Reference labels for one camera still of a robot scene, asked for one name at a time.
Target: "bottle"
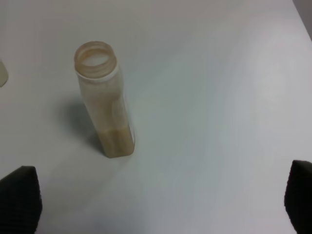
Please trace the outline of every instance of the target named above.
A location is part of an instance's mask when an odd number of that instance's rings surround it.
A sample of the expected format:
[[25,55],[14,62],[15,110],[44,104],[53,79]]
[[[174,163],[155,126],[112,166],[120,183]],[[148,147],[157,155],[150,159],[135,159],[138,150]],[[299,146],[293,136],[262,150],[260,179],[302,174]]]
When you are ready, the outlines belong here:
[[131,155],[135,138],[123,93],[123,76],[110,45],[91,41],[75,53],[84,104],[109,158]]

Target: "white table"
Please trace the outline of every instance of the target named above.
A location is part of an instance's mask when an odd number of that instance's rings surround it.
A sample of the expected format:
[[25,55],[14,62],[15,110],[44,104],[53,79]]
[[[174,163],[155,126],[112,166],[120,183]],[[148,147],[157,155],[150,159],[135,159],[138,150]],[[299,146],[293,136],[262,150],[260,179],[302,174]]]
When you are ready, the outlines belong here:
[[[294,234],[312,161],[312,42],[291,0],[0,0],[0,177],[37,169],[38,234]],[[136,129],[95,146],[73,69],[112,45]]]

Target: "beige liquid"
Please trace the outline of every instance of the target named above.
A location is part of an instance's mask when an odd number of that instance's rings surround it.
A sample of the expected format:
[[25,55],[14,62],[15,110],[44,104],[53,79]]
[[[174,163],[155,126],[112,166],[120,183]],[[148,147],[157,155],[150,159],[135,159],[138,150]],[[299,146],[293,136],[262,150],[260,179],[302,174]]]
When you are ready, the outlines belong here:
[[98,132],[98,136],[107,157],[128,156],[135,150],[129,125],[122,129]]

